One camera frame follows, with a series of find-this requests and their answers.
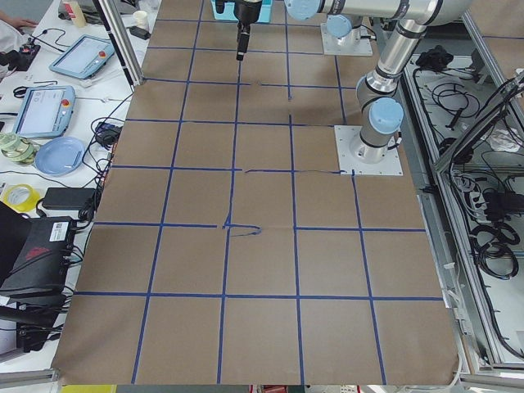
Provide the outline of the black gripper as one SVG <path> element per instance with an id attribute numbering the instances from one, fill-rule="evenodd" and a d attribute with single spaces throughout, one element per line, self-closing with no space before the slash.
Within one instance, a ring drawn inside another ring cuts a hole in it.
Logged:
<path id="1" fill-rule="evenodd" d="M 251 25 L 260 17 L 262 1 L 236 0 L 233 14 L 238 20 L 237 24 L 237 55 L 238 61 L 243 61 L 248 50 L 251 36 Z"/>

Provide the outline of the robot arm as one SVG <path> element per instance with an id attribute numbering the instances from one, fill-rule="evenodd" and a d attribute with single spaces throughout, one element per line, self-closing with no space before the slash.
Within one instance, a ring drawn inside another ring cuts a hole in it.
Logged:
<path id="1" fill-rule="evenodd" d="M 286 1 L 287 13 L 308 20 L 318 13 L 328 16 L 382 17 L 396 22 L 374 70 L 357 84 L 363 125 L 350 142 L 350 152 L 366 164 L 380 162 L 404 118 L 403 107 L 393 98 L 398 80 L 414 49 L 431 25 L 458 19 L 470 1 Z"/>
<path id="2" fill-rule="evenodd" d="M 363 19 L 363 16 L 357 15 L 328 15 L 327 31 L 331 36 L 338 39 L 349 37 L 350 40 L 359 40 Z"/>

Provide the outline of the person hand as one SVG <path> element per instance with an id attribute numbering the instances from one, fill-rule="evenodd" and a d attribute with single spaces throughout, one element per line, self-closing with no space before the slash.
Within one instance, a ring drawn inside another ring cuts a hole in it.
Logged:
<path id="1" fill-rule="evenodd" d="M 0 11 L 0 19 L 15 29 L 22 29 L 24 27 L 36 28 L 38 23 L 34 20 L 25 19 L 21 17 L 9 16 L 4 11 Z"/>

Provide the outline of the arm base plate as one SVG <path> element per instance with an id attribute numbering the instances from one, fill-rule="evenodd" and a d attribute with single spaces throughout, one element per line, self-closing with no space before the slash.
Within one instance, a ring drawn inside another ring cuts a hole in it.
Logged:
<path id="1" fill-rule="evenodd" d="M 402 176 L 398 148 L 391 138 L 385 147 L 370 147 L 360 137 L 361 126 L 336 125 L 339 171 L 346 175 Z"/>
<path id="2" fill-rule="evenodd" d="M 327 24 L 320 25 L 323 41 L 323 53 L 335 56 L 372 56 L 373 49 L 368 31 L 362 25 L 353 29 L 344 38 L 332 36 L 327 30 Z"/>

